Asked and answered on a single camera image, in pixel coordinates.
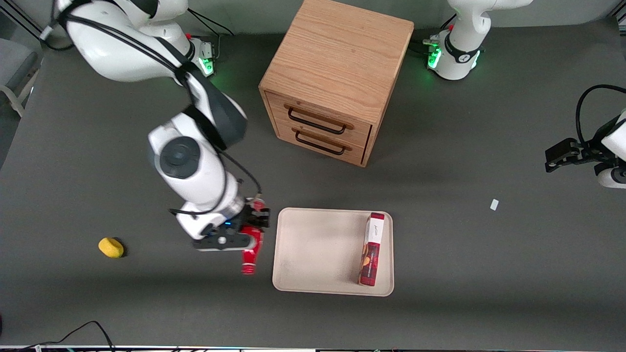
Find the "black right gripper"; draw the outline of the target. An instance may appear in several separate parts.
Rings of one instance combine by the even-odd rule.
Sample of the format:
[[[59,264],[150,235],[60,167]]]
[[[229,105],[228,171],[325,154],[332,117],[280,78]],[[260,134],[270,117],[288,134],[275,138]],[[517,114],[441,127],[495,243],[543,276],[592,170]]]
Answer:
[[[256,227],[262,229],[270,227],[270,218],[269,208],[255,210],[249,202],[245,203],[242,211],[236,216],[236,232],[241,236],[254,236]]]

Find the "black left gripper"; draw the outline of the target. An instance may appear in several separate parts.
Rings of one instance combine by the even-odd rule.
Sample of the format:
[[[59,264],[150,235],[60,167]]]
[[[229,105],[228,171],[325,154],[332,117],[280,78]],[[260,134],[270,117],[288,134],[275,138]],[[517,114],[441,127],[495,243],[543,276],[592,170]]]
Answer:
[[[582,136],[579,123],[579,140],[586,156],[618,169],[625,168],[625,119],[623,117],[615,117],[599,127],[590,140],[585,140]],[[572,165],[568,159],[572,157],[575,159],[580,153],[576,139],[563,139],[546,150],[546,172],[552,173],[560,167]]]

